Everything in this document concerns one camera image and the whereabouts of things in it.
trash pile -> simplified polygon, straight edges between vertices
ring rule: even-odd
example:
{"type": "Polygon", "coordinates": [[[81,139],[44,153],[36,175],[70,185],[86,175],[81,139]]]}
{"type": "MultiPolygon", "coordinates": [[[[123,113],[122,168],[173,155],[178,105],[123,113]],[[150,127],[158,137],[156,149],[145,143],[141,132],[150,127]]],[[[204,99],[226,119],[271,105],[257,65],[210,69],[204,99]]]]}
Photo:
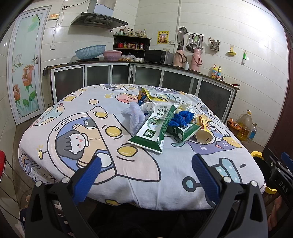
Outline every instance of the trash pile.
{"type": "Polygon", "coordinates": [[[203,144],[212,140],[208,122],[195,113],[191,101],[179,103],[138,88],[138,104],[130,102],[130,107],[122,112],[130,114],[130,133],[133,137],[128,140],[129,143],[162,153],[166,132],[182,141],[192,136],[203,144]]]}

pink thermos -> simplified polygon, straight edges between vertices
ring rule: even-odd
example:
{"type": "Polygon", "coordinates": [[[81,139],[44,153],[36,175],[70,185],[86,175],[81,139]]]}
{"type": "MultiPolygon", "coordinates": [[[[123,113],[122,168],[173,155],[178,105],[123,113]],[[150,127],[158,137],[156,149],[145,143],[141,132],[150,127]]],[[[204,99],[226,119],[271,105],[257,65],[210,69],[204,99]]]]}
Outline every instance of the pink thermos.
{"type": "Polygon", "coordinates": [[[202,65],[202,60],[200,55],[201,55],[201,50],[196,48],[192,55],[190,69],[198,71],[199,67],[202,65]]]}
{"type": "Polygon", "coordinates": [[[183,67],[183,63],[187,62],[185,54],[183,54],[183,47],[178,46],[177,51],[174,56],[173,65],[183,67]]]}

screw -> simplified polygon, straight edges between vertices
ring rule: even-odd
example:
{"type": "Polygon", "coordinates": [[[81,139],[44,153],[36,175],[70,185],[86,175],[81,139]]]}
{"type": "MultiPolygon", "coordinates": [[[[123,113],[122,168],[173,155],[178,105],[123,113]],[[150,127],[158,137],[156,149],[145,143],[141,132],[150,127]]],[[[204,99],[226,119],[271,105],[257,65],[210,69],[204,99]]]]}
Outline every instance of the screw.
{"type": "Polygon", "coordinates": [[[225,176],[225,177],[224,177],[224,181],[225,181],[226,183],[230,183],[230,182],[232,181],[232,179],[231,179],[230,177],[228,177],[228,176],[225,176]]]}
{"type": "Polygon", "coordinates": [[[42,185],[42,181],[38,181],[38,182],[36,182],[36,186],[37,187],[40,187],[42,185]]]}
{"type": "Polygon", "coordinates": [[[70,181],[70,178],[69,177],[64,177],[62,179],[62,183],[68,183],[70,181]]]}
{"type": "Polygon", "coordinates": [[[251,185],[254,186],[254,187],[257,187],[257,185],[258,185],[257,182],[254,181],[254,180],[252,180],[250,183],[251,183],[251,185]]]}

yellow paper poster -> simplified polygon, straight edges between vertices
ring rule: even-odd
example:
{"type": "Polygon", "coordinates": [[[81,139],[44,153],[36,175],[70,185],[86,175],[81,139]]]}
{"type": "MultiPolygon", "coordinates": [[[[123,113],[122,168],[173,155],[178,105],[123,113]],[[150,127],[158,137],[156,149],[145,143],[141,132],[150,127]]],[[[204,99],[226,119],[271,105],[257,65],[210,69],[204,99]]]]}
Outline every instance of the yellow paper poster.
{"type": "Polygon", "coordinates": [[[168,37],[169,37],[168,31],[158,31],[157,44],[168,44],[168,37]]]}

yellow soap holder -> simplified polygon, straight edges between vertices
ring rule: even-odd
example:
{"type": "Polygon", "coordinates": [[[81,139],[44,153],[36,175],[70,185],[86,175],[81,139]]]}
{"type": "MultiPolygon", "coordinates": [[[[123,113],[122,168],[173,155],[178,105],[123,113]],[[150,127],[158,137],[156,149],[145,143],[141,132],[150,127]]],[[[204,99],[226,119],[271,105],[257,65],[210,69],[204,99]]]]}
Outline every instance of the yellow soap holder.
{"type": "Polygon", "coordinates": [[[228,55],[236,55],[236,53],[233,51],[233,46],[230,47],[230,51],[228,52],[228,55]]]}

